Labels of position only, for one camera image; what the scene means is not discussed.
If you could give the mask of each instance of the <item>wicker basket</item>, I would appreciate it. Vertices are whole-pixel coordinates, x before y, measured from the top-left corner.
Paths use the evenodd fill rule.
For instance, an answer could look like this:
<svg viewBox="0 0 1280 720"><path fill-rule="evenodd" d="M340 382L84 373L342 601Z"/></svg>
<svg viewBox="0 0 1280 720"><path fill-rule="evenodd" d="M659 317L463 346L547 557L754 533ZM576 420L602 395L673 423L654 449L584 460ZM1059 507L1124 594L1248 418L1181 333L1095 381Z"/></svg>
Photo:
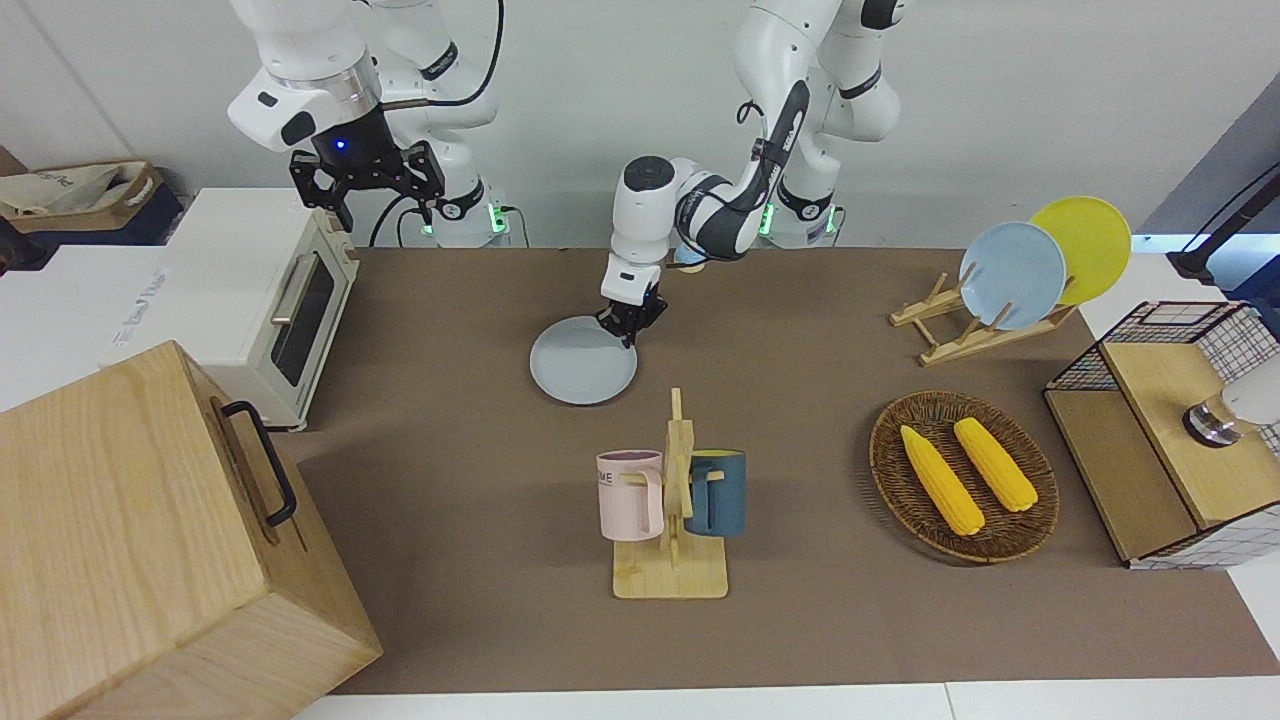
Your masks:
<svg viewBox="0 0 1280 720"><path fill-rule="evenodd" d="M1029 510L1005 510L969 461L951 429L956 420L969 416L991 430L1036 487L1039 501ZM947 527L906 459L901 425L927 437L968 488L987 518L987 525L977 534L959 537ZM1024 557L1039 550L1057 527L1057 484L1048 460L1016 423L975 397L929 391L895 400L876 420L870 459L876 487L890 512L911 534L947 555L978 564Z"/></svg>

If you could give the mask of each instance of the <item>mug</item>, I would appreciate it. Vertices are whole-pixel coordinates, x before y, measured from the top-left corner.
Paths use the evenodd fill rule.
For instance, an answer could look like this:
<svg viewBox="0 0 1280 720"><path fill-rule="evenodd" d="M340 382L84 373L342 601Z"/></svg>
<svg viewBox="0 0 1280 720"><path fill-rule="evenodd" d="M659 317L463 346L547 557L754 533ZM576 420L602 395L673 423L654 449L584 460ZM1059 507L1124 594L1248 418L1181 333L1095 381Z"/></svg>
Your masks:
<svg viewBox="0 0 1280 720"><path fill-rule="evenodd" d="M721 538L741 534L746 529L746 454L695 450L690 477L694 516L685 519L685 529Z"/></svg>
<svg viewBox="0 0 1280 720"><path fill-rule="evenodd" d="M637 542L662 534L662 454L614 450L595 456L600 489L600 534Z"/></svg>

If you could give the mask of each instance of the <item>white wall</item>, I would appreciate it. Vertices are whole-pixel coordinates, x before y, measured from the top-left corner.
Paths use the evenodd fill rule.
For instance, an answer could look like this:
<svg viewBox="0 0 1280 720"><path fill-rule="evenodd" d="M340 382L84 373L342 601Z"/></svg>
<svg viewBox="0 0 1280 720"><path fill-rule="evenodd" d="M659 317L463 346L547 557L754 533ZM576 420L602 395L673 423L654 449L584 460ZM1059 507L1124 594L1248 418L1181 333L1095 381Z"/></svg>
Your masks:
<svg viewBox="0 0 1280 720"><path fill-rule="evenodd" d="M443 1L463 51L485 61L493 3ZM636 155L737 174L751 128L732 120L745 97L731 45L746 4L509 3L503 110L471 137L536 243L604 245ZM0 0L0 13L49 42L32 53L0 31L0 143L19 158L128 149L192 187L287 184L285 159L225 119L256 54L224 0ZM899 132L840 150L844 241L959 246L1076 192L1137 227L1275 77L1277 23L1274 0L920 0L886 50Z"/></svg>
<svg viewBox="0 0 1280 720"><path fill-rule="evenodd" d="M1231 129L1196 164L1196 169L1147 218L1142 232L1158 234L1198 229L1235 195L1235 191L1280 159L1277 117L1280 117L1280 76L1271 81L1253 105L1235 120ZM1215 227L1217 225L1210 225L1210 231ZM1258 213L1248 224L1248 232L1280 232L1280 202L1274 202ZM1230 247L1235 251L1239 241L1233 241Z"/></svg>

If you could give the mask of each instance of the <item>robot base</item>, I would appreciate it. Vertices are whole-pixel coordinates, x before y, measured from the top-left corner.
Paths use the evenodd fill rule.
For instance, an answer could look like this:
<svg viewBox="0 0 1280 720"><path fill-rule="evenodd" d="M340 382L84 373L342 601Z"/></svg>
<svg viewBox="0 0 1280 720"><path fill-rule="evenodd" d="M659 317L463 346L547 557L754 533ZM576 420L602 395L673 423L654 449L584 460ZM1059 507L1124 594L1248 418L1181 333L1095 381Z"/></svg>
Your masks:
<svg viewBox="0 0 1280 720"><path fill-rule="evenodd" d="M836 206L832 205L817 220L803 222L786 209L774 208L772 218L762 228L760 240L765 246L782 250L827 247L838 231L833 222L835 214Z"/></svg>
<svg viewBox="0 0 1280 720"><path fill-rule="evenodd" d="M506 245L508 236L507 220L498 210L503 205L502 192L493 186L485 186L484 197L467 214L451 220L436 209L431 213L431 224L417 225L403 233L404 247L485 247ZM390 218L389 223L396 222Z"/></svg>

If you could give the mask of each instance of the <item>oven window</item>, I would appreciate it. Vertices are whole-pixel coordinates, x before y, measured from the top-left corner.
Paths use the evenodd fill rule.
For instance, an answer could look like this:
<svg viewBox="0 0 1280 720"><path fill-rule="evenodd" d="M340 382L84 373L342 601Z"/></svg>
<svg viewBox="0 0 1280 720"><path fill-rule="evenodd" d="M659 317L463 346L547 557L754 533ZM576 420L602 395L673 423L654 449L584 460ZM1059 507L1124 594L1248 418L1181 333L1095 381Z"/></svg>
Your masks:
<svg viewBox="0 0 1280 720"><path fill-rule="evenodd" d="M307 357L311 356L311 347L315 345L316 333L324 322L324 311L329 307L333 297L333 274L324 261L316 263L315 274L302 295L302 305L293 322L279 329L275 336L275 346L271 347L271 363L279 368L284 379L289 384L298 387L302 379L302 370L306 368Z"/></svg>

